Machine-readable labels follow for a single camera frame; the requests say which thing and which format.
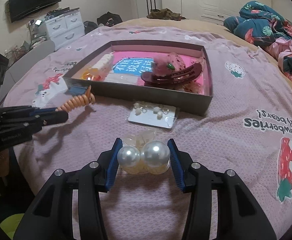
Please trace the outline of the clear bag white card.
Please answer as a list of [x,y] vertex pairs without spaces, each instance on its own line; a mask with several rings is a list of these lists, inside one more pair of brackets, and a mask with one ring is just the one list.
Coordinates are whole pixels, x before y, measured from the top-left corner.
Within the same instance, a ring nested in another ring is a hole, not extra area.
[[138,82],[138,76],[131,74],[109,73],[104,81],[112,83],[121,83],[128,85],[136,85]]

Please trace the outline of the dark red hair claw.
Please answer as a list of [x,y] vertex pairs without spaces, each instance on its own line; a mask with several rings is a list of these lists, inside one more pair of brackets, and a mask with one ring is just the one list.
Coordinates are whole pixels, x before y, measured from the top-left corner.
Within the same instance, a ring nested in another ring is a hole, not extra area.
[[173,72],[167,76],[155,76],[152,72],[143,72],[141,79],[152,85],[181,85],[197,79],[203,71],[201,63],[194,63],[188,68]]

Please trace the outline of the cream plastic hair claw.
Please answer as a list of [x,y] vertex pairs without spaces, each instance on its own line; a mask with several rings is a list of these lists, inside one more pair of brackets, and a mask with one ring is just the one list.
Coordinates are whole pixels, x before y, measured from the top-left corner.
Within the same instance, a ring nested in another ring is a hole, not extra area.
[[113,66],[113,60],[114,60],[113,53],[105,54],[97,63],[90,66],[90,69],[93,69],[98,72],[109,73]]

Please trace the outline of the pink fluffy hair clip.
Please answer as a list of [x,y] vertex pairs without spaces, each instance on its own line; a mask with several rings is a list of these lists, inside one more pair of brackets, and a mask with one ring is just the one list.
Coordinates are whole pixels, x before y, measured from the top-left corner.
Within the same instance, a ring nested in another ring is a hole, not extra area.
[[151,68],[155,76],[167,76],[175,72],[175,67],[167,55],[154,57]]

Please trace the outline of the yellow plastic hair clip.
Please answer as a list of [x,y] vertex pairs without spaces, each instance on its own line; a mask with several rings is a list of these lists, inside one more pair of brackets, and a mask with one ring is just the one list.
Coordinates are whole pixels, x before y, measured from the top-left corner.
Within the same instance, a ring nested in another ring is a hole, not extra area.
[[99,68],[89,67],[83,72],[81,79],[88,81],[101,81],[102,71]]

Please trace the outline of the grey padded bench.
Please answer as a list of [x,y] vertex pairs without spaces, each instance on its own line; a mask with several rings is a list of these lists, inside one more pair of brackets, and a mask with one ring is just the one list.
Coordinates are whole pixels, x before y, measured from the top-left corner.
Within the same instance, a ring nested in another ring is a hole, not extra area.
[[3,104],[5,97],[11,88],[40,60],[55,51],[55,43],[51,40],[44,41],[30,52],[25,54],[20,60],[14,63],[7,72],[3,84],[0,88],[0,105]]

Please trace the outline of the blue small box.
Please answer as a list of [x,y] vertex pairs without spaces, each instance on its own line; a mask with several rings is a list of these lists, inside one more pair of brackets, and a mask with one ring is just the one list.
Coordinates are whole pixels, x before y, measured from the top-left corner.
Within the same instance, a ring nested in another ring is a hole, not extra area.
[[87,90],[87,87],[71,86],[70,88],[68,88],[65,94],[71,95],[71,96],[77,96],[77,95],[85,94],[86,90]]

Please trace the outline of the earring card in bag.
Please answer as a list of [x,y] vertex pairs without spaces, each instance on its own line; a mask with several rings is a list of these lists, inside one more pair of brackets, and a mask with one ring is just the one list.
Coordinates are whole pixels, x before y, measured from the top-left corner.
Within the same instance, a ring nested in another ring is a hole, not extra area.
[[171,129],[178,114],[179,109],[174,106],[136,101],[127,120],[134,124]]

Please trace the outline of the dark shallow cardboard tray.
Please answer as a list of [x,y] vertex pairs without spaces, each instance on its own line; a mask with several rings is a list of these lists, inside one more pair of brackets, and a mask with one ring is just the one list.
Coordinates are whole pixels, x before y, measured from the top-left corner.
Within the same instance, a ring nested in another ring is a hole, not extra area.
[[[166,77],[155,76],[156,56],[177,56],[186,64]],[[91,86],[95,95],[174,106],[203,116],[213,98],[211,67],[204,46],[159,40],[111,41],[94,50],[64,76],[68,87]]]

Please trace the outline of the white drawer chest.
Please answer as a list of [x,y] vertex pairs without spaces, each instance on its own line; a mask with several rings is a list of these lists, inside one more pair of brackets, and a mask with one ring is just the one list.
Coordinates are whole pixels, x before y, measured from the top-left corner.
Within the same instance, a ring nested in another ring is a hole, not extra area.
[[40,29],[46,39],[55,44],[55,50],[67,46],[85,35],[85,27],[79,10],[73,10],[44,21]]

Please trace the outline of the pink book with blue label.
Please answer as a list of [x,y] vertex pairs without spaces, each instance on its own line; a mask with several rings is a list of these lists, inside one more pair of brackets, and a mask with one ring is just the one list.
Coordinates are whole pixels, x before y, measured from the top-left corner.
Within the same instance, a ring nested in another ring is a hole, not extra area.
[[206,69],[206,60],[203,56],[192,57],[178,53],[159,53],[145,51],[115,51],[113,66],[109,73],[131,74],[138,76],[137,85],[142,86],[144,81],[140,78],[143,72],[150,72],[151,64],[156,56],[169,56],[175,70],[183,70],[194,63],[201,63],[203,70]]

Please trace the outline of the black bag on floor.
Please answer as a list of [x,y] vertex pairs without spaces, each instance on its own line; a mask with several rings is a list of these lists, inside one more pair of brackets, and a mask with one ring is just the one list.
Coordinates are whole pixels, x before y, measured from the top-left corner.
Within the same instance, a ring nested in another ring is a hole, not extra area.
[[97,18],[98,25],[103,24],[104,26],[112,27],[119,23],[122,23],[121,17],[118,14],[113,14],[111,12],[107,12],[100,16],[99,18]]

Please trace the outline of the olive clothing pile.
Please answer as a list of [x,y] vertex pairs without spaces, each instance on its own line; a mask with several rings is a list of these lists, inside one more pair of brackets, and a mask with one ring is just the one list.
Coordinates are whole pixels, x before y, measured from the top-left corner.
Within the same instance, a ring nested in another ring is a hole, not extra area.
[[150,11],[149,15],[147,16],[148,19],[155,19],[155,20],[173,20],[173,21],[181,21],[185,20],[186,18],[181,16],[179,13],[172,12],[170,9],[153,9]]

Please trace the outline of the teal floral rumpled quilt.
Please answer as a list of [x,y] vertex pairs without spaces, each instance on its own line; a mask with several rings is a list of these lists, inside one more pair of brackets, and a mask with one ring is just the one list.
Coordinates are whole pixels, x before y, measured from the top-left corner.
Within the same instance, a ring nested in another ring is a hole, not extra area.
[[250,1],[240,9],[239,16],[226,18],[223,26],[265,50],[292,81],[292,25],[287,19],[263,3]]

